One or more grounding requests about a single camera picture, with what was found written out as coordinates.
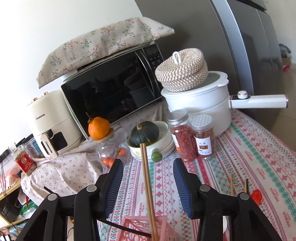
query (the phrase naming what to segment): white wall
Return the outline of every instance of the white wall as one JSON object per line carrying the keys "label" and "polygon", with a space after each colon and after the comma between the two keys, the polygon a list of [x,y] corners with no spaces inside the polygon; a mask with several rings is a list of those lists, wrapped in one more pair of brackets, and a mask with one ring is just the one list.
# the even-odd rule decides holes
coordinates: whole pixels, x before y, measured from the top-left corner
{"label": "white wall", "polygon": [[142,16],[134,0],[3,2],[0,10],[0,153],[31,133],[24,118],[25,107],[31,99],[60,88],[59,79],[40,90],[36,82],[41,65],[51,51],[90,30]]}
{"label": "white wall", "polygon": [[292,51],[292,63],[296,64],[296,0],[265,0],[280,43]]}

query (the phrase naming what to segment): striped tablecloth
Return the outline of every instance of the striped tablecloth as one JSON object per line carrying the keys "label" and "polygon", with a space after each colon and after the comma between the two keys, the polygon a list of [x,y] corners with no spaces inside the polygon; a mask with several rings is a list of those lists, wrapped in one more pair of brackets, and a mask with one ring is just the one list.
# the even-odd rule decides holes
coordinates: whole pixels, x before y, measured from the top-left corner
{"label": "striped tablecloth", "polygon": [[[195,160],[187,169],[202,183],[229,194],[232,174],[235,194],[249,179],[250,192],[259,189],[261,210],[283,241],[296,240],[296,154],[256,121],[238,110],[232,124],[216,139],[217,156],[211,162]],[[182,210],[173,176],[176,151],[157,164],[150,164],[150,179],[156,215],[167,215],[180,240],[196,240],[198,220],[190,220]],[[147,215],[141,162],[132,159],[124,169],[121,187],[110,220],[121,223],[123,216]],[[101,240],[115,240],[118,230],[99,224]]]}

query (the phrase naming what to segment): white label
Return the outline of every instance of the white label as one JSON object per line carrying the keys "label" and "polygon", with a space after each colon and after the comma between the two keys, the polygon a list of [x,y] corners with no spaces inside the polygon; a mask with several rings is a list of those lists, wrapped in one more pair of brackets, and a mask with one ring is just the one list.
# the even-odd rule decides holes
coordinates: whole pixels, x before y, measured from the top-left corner
{"label": "white label", "polygon": [[196,144],[197,144],[197,149],[198,149],[198,153],[206,156],[206,155],[210,155],[212,154],[212,146],[211,146],[211,138],[207,137],[207,138],[196,138]]}
{"label": "white label", "polygon": [[177,141],[176,136],[172,134],[172,137],[173,137],[173,140],[174,140],[175,146],[176,146],[176,148],[177,148],[177,151],[180,152],[181,149],[180,149],[180,147],[179,147],[179,143],[178,143],[178,141]]}

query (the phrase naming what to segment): gray refrigerator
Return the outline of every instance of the gray refrigerator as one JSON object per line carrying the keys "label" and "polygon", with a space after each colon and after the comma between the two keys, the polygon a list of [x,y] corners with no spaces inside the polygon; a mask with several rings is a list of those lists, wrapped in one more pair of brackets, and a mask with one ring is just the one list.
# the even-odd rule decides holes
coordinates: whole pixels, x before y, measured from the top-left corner
{"label": "gray refrigerator", "polygon": [[[278,39],[263,0],[135,0],[142,15],[172,27],[157,40],[164,59],[195,47],[208,69],[225,72],[229,93],[284,94]],[[270,129],[279,110],[244,109]]]}

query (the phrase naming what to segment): woven basket lid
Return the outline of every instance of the woven basket lid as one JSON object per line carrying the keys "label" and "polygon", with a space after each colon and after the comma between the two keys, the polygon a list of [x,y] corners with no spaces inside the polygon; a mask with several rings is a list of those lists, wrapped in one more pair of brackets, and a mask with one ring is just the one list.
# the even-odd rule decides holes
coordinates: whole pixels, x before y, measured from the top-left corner
{"label": "woven basket lid", "polygon": [[202,51],[196,48],[174,52],[155,70],[156,78],[171,92],[196,88],[207,78],[207,63]]}

